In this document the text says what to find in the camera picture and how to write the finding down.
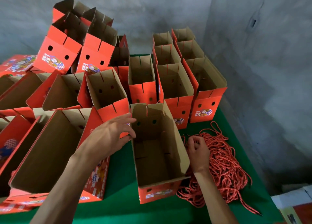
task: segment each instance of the forearm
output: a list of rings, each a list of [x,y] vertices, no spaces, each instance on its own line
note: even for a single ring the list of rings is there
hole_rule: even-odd
[[[212,224],[238,224],[236,217],[230,210],[218,191],[211,174],[198,172],[194,174],[201,188],[209,217]]]
[[[71,223],[83,187],[96,164],[81,152],[74,153],[59,180],[38,209],[31,223]]]

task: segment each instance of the hand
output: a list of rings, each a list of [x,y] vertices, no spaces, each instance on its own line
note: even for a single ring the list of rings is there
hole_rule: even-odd
[[[130,141],[131,137],[136,137],[134,130],[126,125],[135,121],[136,119],[131,118],[130,113],[108,120],[97,127],[75,153],[80,156],[86,155],[88,160],[98,164],[101,160],[120,150]],[[122,132],[128,132],[130,136],[119,138]]]
[[[204,138],[199,136],[189,137],[188,151],[193,173],[209,172],[210,151]]]

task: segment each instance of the person's left arm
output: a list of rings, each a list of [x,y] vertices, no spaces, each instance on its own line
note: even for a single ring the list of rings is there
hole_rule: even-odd
[[[83,187],[92,170],[107,156],[120,150],[135,132],[127,123],[130,113],[97,127],[69,159],[63,174],[52,188],[31,223],[72,223]],[[122,132],[130,136],[119,138]]]

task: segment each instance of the green table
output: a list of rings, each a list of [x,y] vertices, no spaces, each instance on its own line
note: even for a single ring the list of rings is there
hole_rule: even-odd
[[[228,143],[235,148],[236,158],[252,177],[253,185],[241,191],[244,201],[263,216],[247,211],[239,201],[229,204],[239,223],[274,223],[283,218],[272,202],[264,185],[236,139],[223,113],[218,108],[214,120]],[[197,134],[209,128],[210,122],[189,124],[180,134]],[[37,209],[30,212],[0,216],[0,223],[29,223]],[[79,204],[73,223],[210,223],[206,207],[195,208],[177,196],[140,205],[131,144],[127,143],[111,156],[104,200]]]

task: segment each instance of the person's right arm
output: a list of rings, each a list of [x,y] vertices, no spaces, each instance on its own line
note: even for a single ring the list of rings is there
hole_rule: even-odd
[[[205,140],[192,136],[188,140],[191,168],[201,188],[212,224],[238,224],[236,217],[222,198],[209,171],[210,151]]]

